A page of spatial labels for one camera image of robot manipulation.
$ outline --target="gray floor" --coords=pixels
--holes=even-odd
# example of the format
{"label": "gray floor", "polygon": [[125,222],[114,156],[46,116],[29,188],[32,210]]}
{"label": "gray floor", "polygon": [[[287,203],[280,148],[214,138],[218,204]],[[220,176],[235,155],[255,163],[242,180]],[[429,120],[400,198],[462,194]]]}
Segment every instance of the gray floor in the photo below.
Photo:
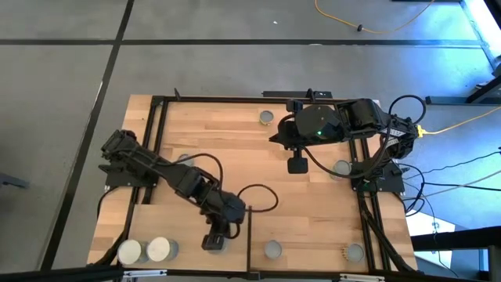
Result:
{"label": "gray floor", "polygon": [[[0,38],[114,38],[125,0],[0,2]],[[423,3],[320,0],[328,13],[388,29]],[[394,34],[357,33],[320,16],[312,1],[136,1],[126,38],[476,39],[462,9],[437,3]],[[0,47],[0,171],[31,182],[28,190],[0,189],[0,272],[33,270],[110,54],[109,46]],[[99,148],[120,128],[131,94],[260,96],[264,90],[332,91],[340,98],[379,99],[387,110],[403,94],[466,96],[492,71],[479,48],[399,46],[123,46],[114,68],[55,267],[83,266],[96,223],[105,175]],[[429,107],[431,131],[488,107]],[[420,108],[395,108],[416,117]],[[497,149],[501,112],[439,136],[416,141],[406,163],[422,170]],[[427,176],[466,183],[492,172],[501,158]],[[482,185],[499,188],[501,177]],[[427,187],[427,191],[438,190]],[[437,217],[466,228],[501,224],[501,195],[456,190],[431,197]]]}

